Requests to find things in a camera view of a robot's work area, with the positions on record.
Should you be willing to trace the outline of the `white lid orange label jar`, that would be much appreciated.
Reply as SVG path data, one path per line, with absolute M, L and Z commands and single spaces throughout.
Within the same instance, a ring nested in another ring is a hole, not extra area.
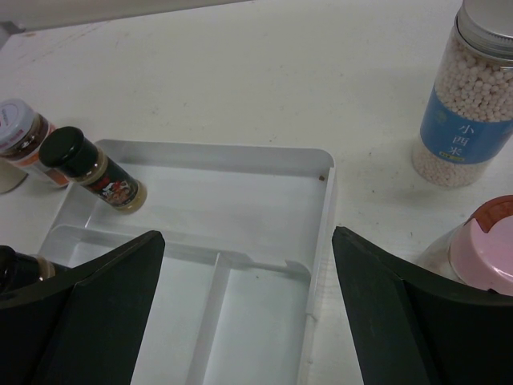
M 20 99 L 1 103 L 1 159 L 36 179 L 67 187 L 68 179 L 39 160 L 42 142 L 56 130 L 43 115 Z

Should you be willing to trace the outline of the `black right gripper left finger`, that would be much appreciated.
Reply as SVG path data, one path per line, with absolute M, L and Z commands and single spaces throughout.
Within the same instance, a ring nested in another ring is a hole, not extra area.
M 164 256 L 147 232 L 1 294 L 3 384 L 129 384 Z

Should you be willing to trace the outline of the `small black cap spice bottle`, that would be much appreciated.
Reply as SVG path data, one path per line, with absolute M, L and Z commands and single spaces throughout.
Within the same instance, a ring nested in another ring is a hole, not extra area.
M 89 141 L 79 128 L 66 126 L 52 132 L 42 142 L 39 160 L 121 213 L 137 211 L 147 199 L 145 185 Z

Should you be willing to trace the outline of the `black knob cap grinder bottle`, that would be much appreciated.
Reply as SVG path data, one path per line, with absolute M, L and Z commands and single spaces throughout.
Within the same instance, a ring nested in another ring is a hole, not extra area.
M 0 193 L 8 193 L 17 188 L 25 179 L 27 173 L 12 164 L 1 160 L 0 164 Z

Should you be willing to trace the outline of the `pink cap seasoning bottle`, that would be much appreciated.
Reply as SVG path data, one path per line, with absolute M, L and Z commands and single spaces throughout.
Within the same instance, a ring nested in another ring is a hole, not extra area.
M 434 241 L 416 264 L 452 281 L 512 295 L 512 196 L 479 206 Z

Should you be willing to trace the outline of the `blue label sago jar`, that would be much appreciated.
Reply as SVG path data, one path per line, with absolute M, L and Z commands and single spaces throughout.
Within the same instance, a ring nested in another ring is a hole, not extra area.
M 447 188 L 476 182 L 512 136 L 512 3 L 464 1 L 419 138 L 416 172 Z

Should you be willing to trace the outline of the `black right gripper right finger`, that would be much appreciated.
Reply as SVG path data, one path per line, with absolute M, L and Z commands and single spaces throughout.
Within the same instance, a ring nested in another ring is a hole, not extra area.
M 510 384 L 512 298 L 396 257 L 346 227 L 334 260 L 366 384 Z

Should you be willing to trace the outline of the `white plastic organizer tray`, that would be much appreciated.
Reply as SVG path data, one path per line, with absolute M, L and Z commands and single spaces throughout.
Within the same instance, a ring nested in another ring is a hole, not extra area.
M 67 189 L 39 250 L 74 267 L 150 230 L 165 241 L 135 384 L 303 384 L 333 226 L 313 148 L 101 140 L 147 187 L 122 214 Z

